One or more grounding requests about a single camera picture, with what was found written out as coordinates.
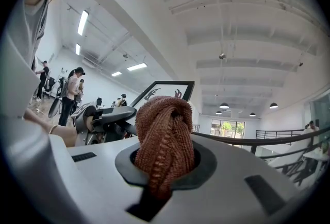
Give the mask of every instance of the black cap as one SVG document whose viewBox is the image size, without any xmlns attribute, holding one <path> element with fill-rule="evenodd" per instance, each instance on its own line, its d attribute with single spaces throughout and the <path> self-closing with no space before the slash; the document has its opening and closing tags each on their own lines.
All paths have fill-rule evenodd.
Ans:
<svg viewBox="0 0 330 224">
<path fill-rule="evenodd" d="M 83 75 L 85 75 L 85 72 L 82 67 L 77 67 L 74 72 L 79 72 L 79 73 L 82 73 Z"/>
</svg>

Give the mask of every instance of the security camera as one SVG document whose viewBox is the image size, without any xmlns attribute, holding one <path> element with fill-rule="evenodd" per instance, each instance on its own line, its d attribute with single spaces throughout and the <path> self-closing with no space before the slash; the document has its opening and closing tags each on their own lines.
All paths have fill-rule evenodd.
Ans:
<svg viewBox="0 0 330 224">
<path fill-rule="evenodd" d="M 226 55 L 225 55 L 224 53 L 221 53 L 221 54 L 219 55 L 219 58 L 220 58 L 221 60 L 223 60 L 223 59 L 226 58 Z"/>
</svg>

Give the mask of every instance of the black railing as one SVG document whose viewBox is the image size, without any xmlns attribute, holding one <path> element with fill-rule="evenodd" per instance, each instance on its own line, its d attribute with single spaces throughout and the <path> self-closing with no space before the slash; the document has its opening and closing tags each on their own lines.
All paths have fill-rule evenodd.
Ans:
<svg viewBox="0 0 330 224">
<path fill-rule="evenodd" d="M 287 130 L 287 131 L 256 131 L 256 139 L 277 139 L 283 137 L 293 137 L 297 135 L 301 135 L 304 129 L 301 130 Z"/>
<path fill-rule="evenodd" d="M 282 169 L 282 174 L 285 174 L 287 177 L 289 177 L 294 183 L 299 183 L 299 185 L 302 183 L 302 181 L 313 174 L 313 163 L 311 162 L 311 159 L 307 159 L 305 166 L 301 168 L 304 164 L 303 160 L 303 154 L 313 151 L 316 147 L 320 146 L 322 142 L 329 141 L 330 140 L 330 127 L 327 127 L 325 129 L 307 133 L 307 134 L 298 134 L 297 132 L 300 132 L 303 130 L 291 130 L 291 131 L 285 131 L 290 132 L 290 135 L 287 137 L 273 137 L 270 139 L 267 139 L 266 137 L 264 139 L 235 139 L 235 138 L 228 138 L 228 137 L 220 137 L 220 136 L 212 136 L 202 133 L 193 132 L 192 134 L 205 137 L 208 139 L 212 139 L 214 141 L 223 142 L 231 145 L 236 146 L 251 146 L 251 153 L 255 154 L 257 146 L 264 146 L 264 145 L 277 145 L 277 144 L 289 144 L 294 143 L 298 141 L 302 141 L 305 139 L 310 139 L 310 142 L 308 144 L 308 147 L 287 152 L 287 153 L 281 153 L 276 154 L 273 156 L 263 156 L 259 157 L 260 159 L 271 159 L 271 158 L 278 158 L 278 157 L 284 157 L 289 156 L 295 153 L 301 153 L 299 158 L 293 162 L 284 164 L 281 166 L 274 167 L 275 169 Z M 317 144 L 313 144 L 313 140 L 315 136 L 319 136 L 323 134 L 324 139 L 322 141 L 319 141 Z"/>
<path fill-rule="evenodd" d="M 193 124 L 192 125 L 192 131 L 193 132 L 199 132 L 200 131 L 200 125 L 199 124 Z"/>
</svg>

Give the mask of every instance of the floor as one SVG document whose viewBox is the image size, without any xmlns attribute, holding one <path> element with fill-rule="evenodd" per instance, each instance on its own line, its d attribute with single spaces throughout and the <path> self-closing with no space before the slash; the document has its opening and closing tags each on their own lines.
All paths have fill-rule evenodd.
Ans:
<svg viewBox="0 0 330 224">
<path fill-rule="evenodd" d="M 48 112 L 53 104 L 54 98 L 48 99 L 47 96 L 45 96 L 41 102 L 37 102 L 35 99 L 32 100 L 32 103 L 29 105 L 29 109 L 31 109 L 38 117 L 40 117 L 45 122 L 51 123 L 52 125 L 58 124 L 58 120 L 60 119 L 59 112 L 53 117 L 48 118 Z M 67 126 L 73 127 L 72 119 L 69 117 Z"/>
</svg>

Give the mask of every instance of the green tree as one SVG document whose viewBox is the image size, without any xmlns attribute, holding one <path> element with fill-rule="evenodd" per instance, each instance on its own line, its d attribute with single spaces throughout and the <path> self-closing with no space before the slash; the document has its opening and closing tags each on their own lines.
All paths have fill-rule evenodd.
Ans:
<svg viewBox="0 0 330 224">
<path fill-rule="evenodd" d="M 226 131 L 231 130 L 231 129 L 232 129 L 232 126 L 230 125 L 230 123 L 224 122 L 221 125 L 221 134 L 222 134 L 222 136 L 225 136 L 226 135 Z"/>
<path fill-rule="evenodd" d="M 243 132 L 244 132 L 244 124 L 243 123 L 238 123 L 237 124 L 236 132 L 238 132 L 241 135 L 241 137 L 243 137 Z"/>
</svg>

